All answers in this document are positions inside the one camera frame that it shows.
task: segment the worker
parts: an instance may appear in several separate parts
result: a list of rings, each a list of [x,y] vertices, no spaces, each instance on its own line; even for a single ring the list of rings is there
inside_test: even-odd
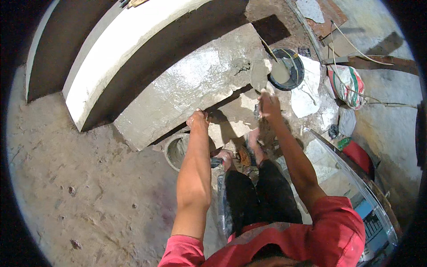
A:
[[[187,120],[190,141],[177,181],[177,213],[159,266],[356,266],[365,246],[362,219],[347,197],[329,197],[316,173],[285,125],[276,96],[258,98],[274,130],[292,183],[309,211],[312,225],[302,224],[291,187],[257,142],[259,130],[249,134],[259,168],[256,187],[236,171],[232,154],[224,159],[226,198],[233,234],[228,244],[208,259],[203,255],[206,213],[211,205],[211,164],[207,113],[197,109]]]

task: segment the red object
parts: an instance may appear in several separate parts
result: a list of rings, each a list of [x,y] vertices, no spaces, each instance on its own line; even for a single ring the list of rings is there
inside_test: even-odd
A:
[[[322,197],[313,206],[313,225],[272,223],[244,232],[205,260],[203,243],[174,235],[160,267],[243,266],[267,244],[277,244],[290,259],[316,266],[356,266],[365,247],[365,227],[347,197]]]
[[[359,165],[371,177],[371,179],[374,180],[374,164],[363,148],[361,148],[356,142],[350,141],[348,146],[346,146],[342,152]]]

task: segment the hand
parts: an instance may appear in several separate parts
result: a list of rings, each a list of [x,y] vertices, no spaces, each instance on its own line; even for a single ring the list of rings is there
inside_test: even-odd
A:
[[[210,118],[208,118],[208,113],[201,111],[200,109],[196,109],[196,111],[187,119],[187,125],[190,128],[194,126],[201,126],[203,129],[208,129]]]
[[[280,111],[280,101],[277,96],[272,96],[268,92],[262,92],[258,100],[260,101],[260,118],[264,117],[272,124],[283,121]]]

